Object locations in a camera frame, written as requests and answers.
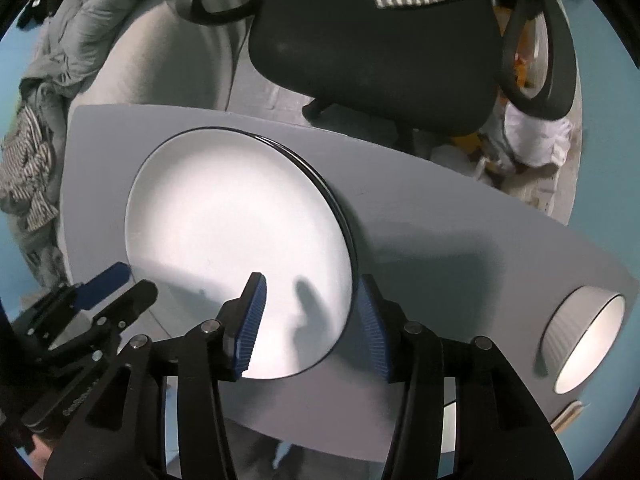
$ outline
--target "table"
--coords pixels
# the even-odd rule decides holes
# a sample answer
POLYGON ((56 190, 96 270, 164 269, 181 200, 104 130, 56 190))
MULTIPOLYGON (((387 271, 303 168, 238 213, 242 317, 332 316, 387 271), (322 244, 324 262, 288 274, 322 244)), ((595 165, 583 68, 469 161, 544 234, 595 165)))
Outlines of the table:
MULTIPOLYGON (((238 128, 294 150, 322 174, 345 209, 360 273, 439 336, 491 337, 549 420, 578 397, 558 396, 538 346, 556 307, 581 285, 638 282, 611 254, 495 189, 362 140, 226 112, 151 105, 78 108, 66 147, 62 236, 72 277, 127 261, 124 215, 140 165, 192 128, 238 128)), ((401 385, 372 371, 357 316, 334 350, 299 375, 221 384, 229 418, 300 446, 384 462, 401 385)), ((453 400, 448 384, 446 402, 453 400)))

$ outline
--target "black office chair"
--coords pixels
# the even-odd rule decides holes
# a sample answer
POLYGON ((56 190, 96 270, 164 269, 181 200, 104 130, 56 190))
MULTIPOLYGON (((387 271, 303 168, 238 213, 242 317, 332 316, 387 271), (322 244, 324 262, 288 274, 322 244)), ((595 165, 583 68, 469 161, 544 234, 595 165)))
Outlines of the black office chair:
POLYGON ((249 55, 265 78, 315 100, 308 120, 331 104, 387 118, 410 150, 411 128, 448 136, 478 130, 498 87, 526 114, 564 117, 575 94, 576 62, 556 0, 518 0, 504 33, 490 0, 411 9, 378 9, 373 0, 251 0, 207 12, 200 0, 176 0, 185 19, 221 25, 256 13, 249 55), (549 63, 542 90, 526 97, 513 61, 528 19, 544 13, 549 63))

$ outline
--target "plate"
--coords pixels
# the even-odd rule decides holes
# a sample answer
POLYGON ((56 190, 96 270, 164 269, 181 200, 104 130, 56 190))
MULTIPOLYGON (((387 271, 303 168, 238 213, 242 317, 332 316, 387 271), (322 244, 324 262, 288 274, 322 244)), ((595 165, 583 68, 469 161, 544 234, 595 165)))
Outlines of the plate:
POLYGON ((158 285, 151 313, 181 336, 238 298, 251 272, 267 303, 246 378, 275 379, 321 361, 353 298, 353 241, 322 178, 282 145, 202 129, 162 144, 140 168, 125 220, 135 280, 158 285))

